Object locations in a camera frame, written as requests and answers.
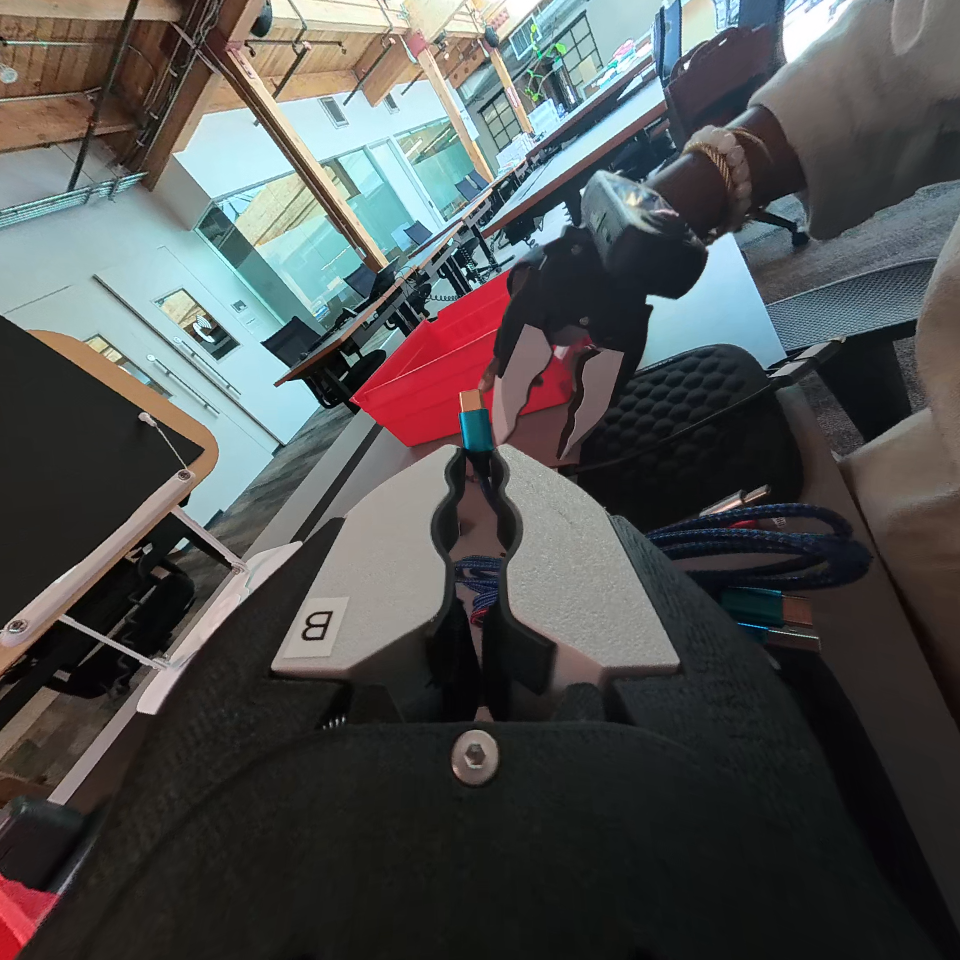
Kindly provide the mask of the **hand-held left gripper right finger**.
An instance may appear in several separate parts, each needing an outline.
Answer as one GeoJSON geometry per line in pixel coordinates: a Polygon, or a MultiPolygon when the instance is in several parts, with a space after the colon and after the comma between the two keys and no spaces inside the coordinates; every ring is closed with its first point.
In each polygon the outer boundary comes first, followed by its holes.
{"type": "Polygon", "coordinates": [[[613,518],[526,453],[491,456],[504,556],[482,626],[486,708],[546,719],[569,687],[608,698],[615,681],[671,676],[680,657],[613,518]]]}

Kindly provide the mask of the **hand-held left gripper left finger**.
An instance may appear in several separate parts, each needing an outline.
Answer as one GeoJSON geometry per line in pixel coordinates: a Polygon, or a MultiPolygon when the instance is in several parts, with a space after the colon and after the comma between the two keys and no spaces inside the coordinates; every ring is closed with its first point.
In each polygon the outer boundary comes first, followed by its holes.
{"type": "Polygon", "coordinates": [[[351,508],[271,663],[377,686],[409,721],[472,721],[482,670],[450,553],[466,452],[444,445],[351,508]]]}

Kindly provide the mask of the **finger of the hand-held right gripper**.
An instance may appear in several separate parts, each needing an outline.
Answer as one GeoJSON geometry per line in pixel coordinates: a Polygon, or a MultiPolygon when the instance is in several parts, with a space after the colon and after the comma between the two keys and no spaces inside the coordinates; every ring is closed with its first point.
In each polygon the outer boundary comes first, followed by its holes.
{"type": "Polygon", "coordinates": [[[611,405],[625,355],[622,351],[587,346],[572,367],[573,393],[558,437],[557,457],[568,458],[594,430],[611,405]]]}
{"type": "Polygon", "coordinates": [[[564,359],[556,356],[545,331],[526,323],[512,348],[503,346],[500,351],[490,408],[492,437],[497,447],[511,438],[536,390],[546,398],[534,400],[534,411],[568,402],[570,369],[564,359]]]}

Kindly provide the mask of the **blue usb-c cable teal plug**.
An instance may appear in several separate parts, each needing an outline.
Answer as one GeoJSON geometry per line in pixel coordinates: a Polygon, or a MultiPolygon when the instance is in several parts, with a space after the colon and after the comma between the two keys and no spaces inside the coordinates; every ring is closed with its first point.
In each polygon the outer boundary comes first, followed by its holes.
{"type": "Polygon", "coordinates": [[[501,569],[508,551],[499,533],[502,504],[493,427],[479,390],[460,393],[460,446],[464,471],[458,505],[459,537],[451,551],[458,597],[469,607],[475,641],[496,623],[501,569]]]}

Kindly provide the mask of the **person's right forearm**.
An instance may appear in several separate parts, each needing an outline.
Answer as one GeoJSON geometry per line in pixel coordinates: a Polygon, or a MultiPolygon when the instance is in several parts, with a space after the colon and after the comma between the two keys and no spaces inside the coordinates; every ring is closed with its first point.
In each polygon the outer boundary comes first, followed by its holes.
{"type": "Polygon", "coordinates": [[[852,2],[750,98],[805,180],[810,235],[831,239],[959,177],[959,3],[852,2]]]}

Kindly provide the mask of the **person's right hand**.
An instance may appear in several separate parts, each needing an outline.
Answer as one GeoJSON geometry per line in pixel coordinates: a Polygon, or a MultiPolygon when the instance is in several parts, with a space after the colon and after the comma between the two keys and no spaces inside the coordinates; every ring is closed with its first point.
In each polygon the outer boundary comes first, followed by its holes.
{"type": "Polygon", "coordinates": [[[729,219],[730,188],[721,170],[702,151],[681,155],[646,183],[702,240],[729,219]]]}

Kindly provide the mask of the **red plastic bin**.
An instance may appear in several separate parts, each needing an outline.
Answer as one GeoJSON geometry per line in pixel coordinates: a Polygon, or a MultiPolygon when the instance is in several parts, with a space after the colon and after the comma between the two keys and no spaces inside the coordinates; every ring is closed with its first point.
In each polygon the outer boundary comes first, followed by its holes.
{"type": "MultiPolygon", "coordinates": [[[[441,309],[437,318],[422,322],[390,354],[353,401],[407,447],[413,448],[441,438],[460,439],[460,394],[478,387],[482,374],[494,357],[503,315],[510,305],[507,276],[486,282],[471,294],[441,309]]],[[[573,394],[570,370],[570,399],[573,394]]],[[[481,396],[491,416],[494,392],[481,396]]],[[[534,410],[536,390],[521,414],[534,410]]]]}

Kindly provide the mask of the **black honeycomb cushion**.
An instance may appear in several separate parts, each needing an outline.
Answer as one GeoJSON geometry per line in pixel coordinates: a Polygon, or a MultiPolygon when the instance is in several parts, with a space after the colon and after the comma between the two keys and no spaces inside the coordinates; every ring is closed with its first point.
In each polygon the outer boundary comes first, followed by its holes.
{"type": "Polygon", "coordinates": [[[777,393],[745,349],[691,349],[637,370],[566,474],[642,533],[763,486],[763,503],[798,501],[802,455],[777,393]]]}

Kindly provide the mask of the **long grey-topped desk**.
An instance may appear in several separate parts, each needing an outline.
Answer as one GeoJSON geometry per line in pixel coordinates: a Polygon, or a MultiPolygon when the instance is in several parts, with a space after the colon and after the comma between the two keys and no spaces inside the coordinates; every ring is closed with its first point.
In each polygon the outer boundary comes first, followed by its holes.
{"type": "Polygon", "coordinates": [[[482,229],[490,238],[504,233],[511,242],[526,235],[559,205],[576,218],[580,193],[591,175],[608,166],[622,149],[666,117],[662,82],[652,78],[602,120],[566,144],[530,174],[493,219],[482,229]]]}

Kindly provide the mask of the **wooden-edged desk row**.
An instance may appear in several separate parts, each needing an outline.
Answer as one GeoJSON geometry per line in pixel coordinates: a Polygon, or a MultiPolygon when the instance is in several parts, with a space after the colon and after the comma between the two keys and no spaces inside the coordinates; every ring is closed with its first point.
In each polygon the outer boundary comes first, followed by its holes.
{"type": "Polygon", "coordinates": [[[356,315],[343,321],[335,321],[331,331],[324,334],[309,351],[303,354],[274,382],[276,388],[291,382],[304,382],[317,398],[330,395],[336,402],[350,404],[353,394],[346,390],[342,377],[336,377],[331,369],[332,356],[344,356],[349,348],[360,347],[369,337],[387,324],[403,334],[413,332],[421,322],[420,314],[410,306],[411,298],[416,294],[418,282],[433,280],[436,275],[447,278],[451,286],[461,295],[470,293],[473,288],[458,265],[453,262],[460,248],[457,238],[462,230],[478,238],[480,247],[485,240],[479,231],[479,221],[495,202],[502,202],[501,188],[509,182],[516,184],[525,176],[528,161],[522,160],[486,187],[470,200],[439,233],[414,249],[410,260],[394,272],[393,280],[381,294],[362,308],[356,315]]]}

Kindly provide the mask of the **black office chair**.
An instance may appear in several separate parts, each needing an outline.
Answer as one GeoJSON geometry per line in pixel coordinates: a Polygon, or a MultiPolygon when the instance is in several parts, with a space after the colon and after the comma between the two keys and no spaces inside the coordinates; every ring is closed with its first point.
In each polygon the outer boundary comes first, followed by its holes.
{"type": "MultiPolygon", "coordinates": [[[[261,342],[270,354],[293,369],[321,347],[323,337],[298,317],[261,342]]],[[[323,362],[312,366],[299,379],[310,389],[318,404],[326,410],[344,405],[357,411],[353,396],[388,359],[387,352],[374,349],[362,353],[353,340],[335,346],[323,362]]]]}

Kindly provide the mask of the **green plant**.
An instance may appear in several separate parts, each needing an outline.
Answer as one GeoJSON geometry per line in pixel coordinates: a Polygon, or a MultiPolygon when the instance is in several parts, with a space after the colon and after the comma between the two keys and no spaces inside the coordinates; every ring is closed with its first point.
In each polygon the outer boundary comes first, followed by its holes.
{"type": "Polygon", "coordinates": [[[564,56],[568,53],[568,46],[563,42],[546,43],[539,27],[533,24],[526,39],[530,42],[530,51],[533,60],[525,67],[524,93],[537,106],[548,98],[545,91],[546,80],[553,75],[557,66],[564,65],[564,56]]]}

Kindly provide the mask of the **white door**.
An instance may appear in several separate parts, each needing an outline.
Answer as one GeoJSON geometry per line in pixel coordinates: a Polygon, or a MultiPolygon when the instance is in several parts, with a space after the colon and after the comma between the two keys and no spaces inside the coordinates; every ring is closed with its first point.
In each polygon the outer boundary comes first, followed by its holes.
{"type": "Polygon", "coordinates": [[[280,363],[244,319],[258,321],[246,295],[240,318],[208,284],[165,246],[92,275],[168,345],[190,374],[230,402],[278,445],[290,442],[315,409],[314,401],[283,400],[273,382],[280,363]]]}

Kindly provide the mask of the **black panel with wooden rim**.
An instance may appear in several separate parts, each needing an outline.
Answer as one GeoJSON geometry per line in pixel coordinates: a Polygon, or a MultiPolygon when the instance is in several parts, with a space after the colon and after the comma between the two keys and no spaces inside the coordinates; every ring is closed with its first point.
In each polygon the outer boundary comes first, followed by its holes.
{"type": "Polygon", "coordinates": [[[65,334],[2,318],[2,673],[211,474],[210,429],[65,334]]]}

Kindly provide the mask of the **wooden post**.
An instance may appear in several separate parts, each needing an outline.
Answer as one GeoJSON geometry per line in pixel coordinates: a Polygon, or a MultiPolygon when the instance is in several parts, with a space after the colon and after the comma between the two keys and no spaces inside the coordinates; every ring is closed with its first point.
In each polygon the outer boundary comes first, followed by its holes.
{"type": "Polygon", "coordinates": [[[375,272],[384,270],[388,265],[387,258],[259,77],[243,51],[242,42],[228,40],[219,28],[214,28],[206,39],[205,50],[317,200],[336,231],[367,267],[375,272]]]}

